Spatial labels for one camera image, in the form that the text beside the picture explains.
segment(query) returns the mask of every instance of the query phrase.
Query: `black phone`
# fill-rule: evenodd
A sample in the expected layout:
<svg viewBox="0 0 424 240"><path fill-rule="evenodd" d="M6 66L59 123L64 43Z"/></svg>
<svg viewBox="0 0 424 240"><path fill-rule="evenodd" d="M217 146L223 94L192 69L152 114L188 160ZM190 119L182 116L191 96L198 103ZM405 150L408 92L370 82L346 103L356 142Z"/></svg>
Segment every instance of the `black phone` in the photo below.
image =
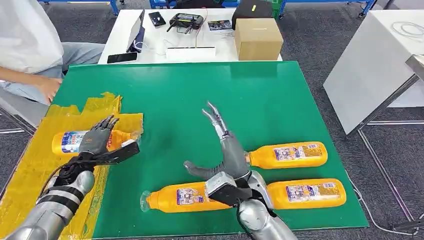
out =
<svg viewBox="0 0 424 240"><path fill-rule="evenodd" d="M161 13L158 11L149 13L148 17L150 18L151 22L153 23L155 27L159 27L159 26L167 24L165 22L165 19L161 16Z"/></svg>
<svg viewBox="0 0 424 240"><path fill-rule="evenodd" d="M122 54L109 55L107 57L108 64L129 62L137 60L137 52L127 52Z"/></svg>

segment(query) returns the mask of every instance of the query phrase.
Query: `person's arm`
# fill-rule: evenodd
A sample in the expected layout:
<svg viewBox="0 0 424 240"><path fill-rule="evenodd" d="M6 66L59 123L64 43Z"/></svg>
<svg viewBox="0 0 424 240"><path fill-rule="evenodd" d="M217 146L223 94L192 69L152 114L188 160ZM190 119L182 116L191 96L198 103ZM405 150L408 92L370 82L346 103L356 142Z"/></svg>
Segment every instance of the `person's arm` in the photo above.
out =
<svg viewBox="0 0 424 240"><path fill-rule="evenodd" d="M20 71L10 70L1 66L0 80L4 80L11 83L33 85L43 94L48 103L52 102L62 83L61 78L51 78L41 75L24 73Z"/></svg>

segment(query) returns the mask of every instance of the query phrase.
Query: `white shirt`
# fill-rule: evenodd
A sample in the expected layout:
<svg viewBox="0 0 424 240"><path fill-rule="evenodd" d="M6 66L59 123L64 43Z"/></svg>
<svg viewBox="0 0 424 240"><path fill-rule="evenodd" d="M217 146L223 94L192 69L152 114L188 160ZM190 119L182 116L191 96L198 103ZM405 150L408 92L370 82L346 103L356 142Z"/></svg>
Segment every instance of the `white shirt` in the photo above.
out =
<svg viewBox="0 0 424 240"><path fill-rule="evenodd" d="M38 73L62 64L58 32L37 0L0 0L0 66Z"/></svg>

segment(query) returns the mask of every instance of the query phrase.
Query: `yellow tape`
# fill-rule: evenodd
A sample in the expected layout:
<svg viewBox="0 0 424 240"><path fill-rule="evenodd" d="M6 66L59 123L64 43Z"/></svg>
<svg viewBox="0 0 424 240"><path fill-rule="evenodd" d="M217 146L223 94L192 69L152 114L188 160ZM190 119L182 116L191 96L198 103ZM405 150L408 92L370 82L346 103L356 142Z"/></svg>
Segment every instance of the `yellow tape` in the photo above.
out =
<svg viewBox="0 0 424 240"><path fill-rule="evenodd" d="M143 132L143 114L119 114L121 96L105 92L103 97L90 97L80 114L74 105L50 106L28 148L20 160L15 173L0 202L0 238L6 237L22 223L40 193L50 173L69 161L52 153L52 139L56 133L89 130L94 123L110 114L120 118L116 130ZM94 171L95 185L85 196L70 224L63 230L61 240L91 239L102 204L103 192L108 177L108 167L98 166Z"/></svg>

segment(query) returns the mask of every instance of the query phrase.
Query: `person's hand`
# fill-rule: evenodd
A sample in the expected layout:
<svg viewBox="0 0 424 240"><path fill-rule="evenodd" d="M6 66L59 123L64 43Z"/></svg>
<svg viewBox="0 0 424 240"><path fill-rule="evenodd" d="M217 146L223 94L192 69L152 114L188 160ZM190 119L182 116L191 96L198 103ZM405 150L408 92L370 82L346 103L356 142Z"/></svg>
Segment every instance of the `person's hand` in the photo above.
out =
<svg viewBox="0 0 424 240"><path fill-rule="evenodd" d="M35 86L44 96L47 103L51 104L61 86L62 79L38 75L36 77Z"/></svg>

